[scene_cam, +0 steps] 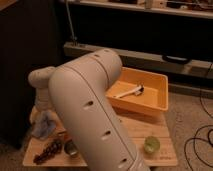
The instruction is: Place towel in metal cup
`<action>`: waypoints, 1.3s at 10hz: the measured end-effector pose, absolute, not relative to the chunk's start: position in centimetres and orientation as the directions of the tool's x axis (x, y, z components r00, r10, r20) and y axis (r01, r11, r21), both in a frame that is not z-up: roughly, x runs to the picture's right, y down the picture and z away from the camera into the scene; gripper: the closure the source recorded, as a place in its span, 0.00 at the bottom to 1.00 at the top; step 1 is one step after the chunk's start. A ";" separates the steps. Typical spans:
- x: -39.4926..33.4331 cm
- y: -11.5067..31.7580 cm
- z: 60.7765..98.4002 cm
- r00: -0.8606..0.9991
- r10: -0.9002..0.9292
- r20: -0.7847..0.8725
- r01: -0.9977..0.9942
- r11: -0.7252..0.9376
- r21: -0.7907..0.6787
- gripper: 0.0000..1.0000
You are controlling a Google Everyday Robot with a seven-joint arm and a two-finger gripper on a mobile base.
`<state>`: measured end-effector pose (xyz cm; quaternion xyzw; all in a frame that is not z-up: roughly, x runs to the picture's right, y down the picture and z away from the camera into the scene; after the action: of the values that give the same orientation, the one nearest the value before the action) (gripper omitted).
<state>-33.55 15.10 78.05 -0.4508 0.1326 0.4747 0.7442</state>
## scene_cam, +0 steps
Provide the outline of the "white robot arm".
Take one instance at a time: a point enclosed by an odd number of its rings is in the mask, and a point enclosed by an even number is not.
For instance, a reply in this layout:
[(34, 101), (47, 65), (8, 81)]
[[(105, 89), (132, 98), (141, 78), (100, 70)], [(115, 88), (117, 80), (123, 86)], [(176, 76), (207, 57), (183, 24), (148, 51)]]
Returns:
[(90, 171), (151, 171), (106, 98), (121, 70), (105, 48), (28, 75), (36, 108), (55, 110)]

